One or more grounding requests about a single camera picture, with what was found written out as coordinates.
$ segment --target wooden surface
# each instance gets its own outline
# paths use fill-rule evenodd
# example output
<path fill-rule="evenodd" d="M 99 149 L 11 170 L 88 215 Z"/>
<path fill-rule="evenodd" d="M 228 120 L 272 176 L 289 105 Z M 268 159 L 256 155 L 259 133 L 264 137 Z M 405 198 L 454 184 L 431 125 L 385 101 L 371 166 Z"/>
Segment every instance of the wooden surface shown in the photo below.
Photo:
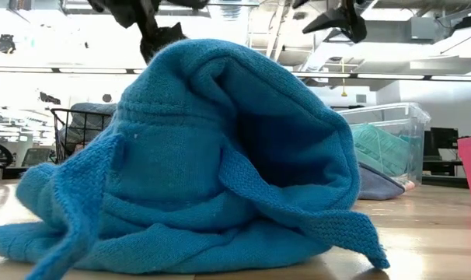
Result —
<path fill-rule="evenodd" d="M 34 217 L 14 198 L 13 182 L 0 184 L 0 225 Z M 391 201 L 358 201 L 355 210 L 367 213 L 379 229 L 392 267 L 372 270 L 365 257 L 341 249 L 315 257 L 306 264 L 266 271 L 196 275 L 196 280 L 470 280 L 471 197 L 468 190 L 419 187 Z M 0 258 L 0 280 L 21 279 L 28 264 Z M 124 276 L 72 271 L 65 279 L 193 279 L 184 276 Z"/>

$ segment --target ceiling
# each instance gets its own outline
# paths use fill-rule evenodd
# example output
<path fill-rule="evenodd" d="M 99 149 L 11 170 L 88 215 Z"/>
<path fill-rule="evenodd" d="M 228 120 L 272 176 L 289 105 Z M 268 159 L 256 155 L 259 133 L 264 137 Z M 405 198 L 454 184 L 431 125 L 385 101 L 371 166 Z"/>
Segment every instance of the ceiling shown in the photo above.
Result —
<path fill-rule="evenodd" d="M 26 0 L 22 4 L 27 2 L 31 4 L 30 11 L 7 11 L 10 1 L 0 0 L 0 34 L 15 34 L 17 40 L 16 53 L 0 54 L 0 65 L 145 66 L 138 51 L 138 30 L 123 29 L 112 16 L 95 14 L 86 0 L 65 1 L 66 15 L 61 12 L 59 0 Z M 195 16 L 189 9 L 163 3 L 157 20 L 160 26 L 181 22 L 184 33 L 191 38 L 211 37 L 246 44 L 294 70 L 455 75 L 471 72 L 471 30 L 449 36 L 449 27 L 471 14 L 471 0 L 368 0 L 358 7 L 368 27 L 368 37 L 360 44 L 347 42 L 334 30 L 302 34 L 311 20 L 337 3 L 313 1 L 293 10 L 285 0 L 212 0 Z M 414 32 L 421 30 L 432 33 L 433 38 L 415 38 L 418 35 L 414 36 Z M 315 86 L 341 83 L 332 79 Z M 352 85 L 365 83 L 358 80 Z M 368 86 L 376 90 L 383 84 Z"/>

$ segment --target blue knit fabric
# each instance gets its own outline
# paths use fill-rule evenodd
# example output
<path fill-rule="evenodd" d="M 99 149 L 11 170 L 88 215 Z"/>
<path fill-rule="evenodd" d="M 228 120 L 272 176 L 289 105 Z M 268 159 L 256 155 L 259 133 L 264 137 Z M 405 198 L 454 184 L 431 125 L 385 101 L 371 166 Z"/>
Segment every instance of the blue knit fabric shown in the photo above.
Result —
<path fill-rule="evenodd" d="M 110 126 L 17 197 L 42 222 L 0 226 L 0 255 L 128 274 L 276 268 L 343 247 L 389 266 L 358 195 L 350 128 L 291 73 L 219 40 L 185 40 L 130 85 Z"/>

